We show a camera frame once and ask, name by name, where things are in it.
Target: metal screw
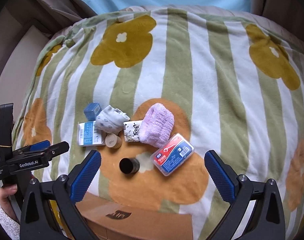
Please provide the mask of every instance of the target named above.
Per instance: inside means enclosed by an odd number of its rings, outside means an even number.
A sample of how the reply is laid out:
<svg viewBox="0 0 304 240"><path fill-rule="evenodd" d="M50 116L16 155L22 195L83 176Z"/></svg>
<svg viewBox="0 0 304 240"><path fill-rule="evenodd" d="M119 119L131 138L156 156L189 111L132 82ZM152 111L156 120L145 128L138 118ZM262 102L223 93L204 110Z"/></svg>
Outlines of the metal screw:
<svg viewBox="0 0 304 240"><path fill-rule="evenodd" d="M65 181L67 179L68 176L66 176L65 174L59 176L59 181Z"/></svg>
<svg viewBox="0 0 304 240"><path fill-rule="evenodd" d="M241 175L239 176L239 180L240 180L240 181L246 181L246 180L247 180L247 177L246 177L245 175L241 174Z"/></svg>
<svg viewBox="0 0 304 240"><path fill-rule="evenodd" d="M35 183L36 183L36 178L33 178L33 179L30 180L31 185L34 185Z"/></svg>
<svg viewBox="0 0 304 240"><path fill-rule="evenodd" d="M270 183L271 185L274 185L274 184L276 184L276 181L275 181L274 179L269 179L269 183Z"/></svg>

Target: human hand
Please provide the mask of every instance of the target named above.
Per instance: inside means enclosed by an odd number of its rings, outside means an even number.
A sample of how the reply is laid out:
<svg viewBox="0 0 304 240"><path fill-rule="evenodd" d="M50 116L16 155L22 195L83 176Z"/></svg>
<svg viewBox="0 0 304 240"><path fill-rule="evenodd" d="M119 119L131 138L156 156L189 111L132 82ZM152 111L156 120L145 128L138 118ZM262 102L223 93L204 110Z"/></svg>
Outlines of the human hand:
<svg viewBox="0 0 304 240"><path fill-rule="evenodd" d="M4 185L0 188L0 206L4 210L4 212L12 218L14 221L19 222L14 210L11 206L11 203L8 199L8 196L14 195L18 190L18 186L14 185Z"/></svg>

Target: sleeve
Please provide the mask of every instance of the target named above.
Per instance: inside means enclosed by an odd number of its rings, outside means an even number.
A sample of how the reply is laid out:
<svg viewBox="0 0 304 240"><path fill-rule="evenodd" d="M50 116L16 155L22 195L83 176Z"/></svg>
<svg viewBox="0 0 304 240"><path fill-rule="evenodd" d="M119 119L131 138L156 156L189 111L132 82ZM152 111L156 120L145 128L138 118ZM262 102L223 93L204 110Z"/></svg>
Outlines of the sleeve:
<svg viewBox="0 0 304 240"><path fill-rule="evenodd" d="M20 240L20 225L12 220L0 206L0 224L12 240Z"/></svg>

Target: beige round container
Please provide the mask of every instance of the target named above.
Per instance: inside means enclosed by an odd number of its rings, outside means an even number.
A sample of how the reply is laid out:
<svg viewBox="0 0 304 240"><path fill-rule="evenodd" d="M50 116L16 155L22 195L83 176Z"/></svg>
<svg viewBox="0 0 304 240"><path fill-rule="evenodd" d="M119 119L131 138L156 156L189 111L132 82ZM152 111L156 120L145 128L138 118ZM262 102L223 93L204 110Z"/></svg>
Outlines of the beige round container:
<svg viewBox="0 0 304 240"><path fill-rule="evenodd" d="M113 149L118 149L122 145L122 140L117 135L111 133L105 137L105 145Z"/></svg>

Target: striped blanket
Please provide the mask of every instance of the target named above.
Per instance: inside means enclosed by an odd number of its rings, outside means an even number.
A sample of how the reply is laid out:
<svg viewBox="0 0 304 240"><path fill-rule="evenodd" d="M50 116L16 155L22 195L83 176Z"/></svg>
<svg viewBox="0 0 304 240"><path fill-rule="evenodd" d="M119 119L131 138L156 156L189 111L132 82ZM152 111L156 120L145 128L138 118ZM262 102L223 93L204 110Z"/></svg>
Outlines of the striped blanket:
<svg viewBox="0 0 304 240"><path fill-rule="evenodd" d="M160 102L174 114L173 133L195 147L169 177L150 163L152 146L98 147L102 165L91 193L189 213L194 239L205 239L228 208L204 167L204 154L213 149L236 173L277 181L288 239L304 224L304 53L280 35L240 17L172 8L115 12L76 24L40 53L13 130L15 148L46 139L70 144L49 167L34 171L39 180L67 174L92 149L76 140L90 102L110 104L132 120ZM124 157L141 163L131 179L118 168Z"/></svg>

